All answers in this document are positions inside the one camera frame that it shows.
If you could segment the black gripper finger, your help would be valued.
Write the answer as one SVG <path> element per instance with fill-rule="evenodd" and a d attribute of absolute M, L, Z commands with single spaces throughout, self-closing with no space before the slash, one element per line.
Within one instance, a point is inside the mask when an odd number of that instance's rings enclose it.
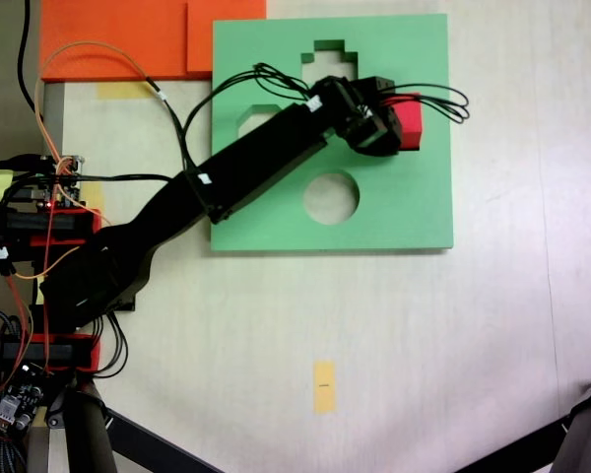
<path fill-rule="evenodd" d="M 383 125 L 382 129 L 363 127 L 349 136 L 349 146 L 369 157 L 390 157 L 400 151 L 402 127 L 399 123 Z"/>
<path fill-rule="evenodd" d="M 391 93 L 394 88 L 395 83 L 392 80 L 380 76 L 354 80 L 354 89 L 363 101 L 381 101 L 382 97 Z"/>

